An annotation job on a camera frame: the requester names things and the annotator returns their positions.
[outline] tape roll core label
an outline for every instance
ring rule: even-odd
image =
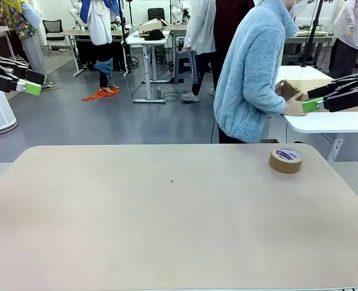
[[[296,161],[300,158],[299,153],[291,149],[276,150],[276,155],[281,159],[286,159],[287,161]]]

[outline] gray plastic stool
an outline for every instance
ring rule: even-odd
[[[174,84],[178,85],[180,79],[185,79],[188,74],[184,72],[184,64],[190,63],[191,77],[193,84],[199,83],[200,72],[197,70],[196,65],[196,52],[190,50],[189,52],[176,52],[174,55]]]

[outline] box on desk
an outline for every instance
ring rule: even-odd
[[[330,83],[331,80],[287,80],[284,82],[281,90],[281,96],[287,101],[298,93],[303,93],[299,98],[300,101],[308,99],[307,92],[319,87],[323,87]],[[350,109],[343,110],[344,112],[358,112],[358,106]],[[329,112],[326,109],[318,110],[315,112]]]
[[[145,22],[144,24],[140,24],[140,26],[138,27],[138,30],[140,32],[140,36],[148,35],[148,32],[151,32],[152,30],[156,30],[156,29],[162,30],[162,28],[165,25],[168,25],[168,23],[166,23],[163,19],[157,20],[155,18],[155,19],[149,20],[148,22]]]

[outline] maroon shirt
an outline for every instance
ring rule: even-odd
[[[253,7],[253,0],[216,0],[214,23],[216,50],[227,53],[238,25]]]

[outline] roll of tape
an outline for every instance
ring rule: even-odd
[[[295,174],[301,169],[302,158],[297,150],[276,149],[270,153],[269,165],[277,172]]]

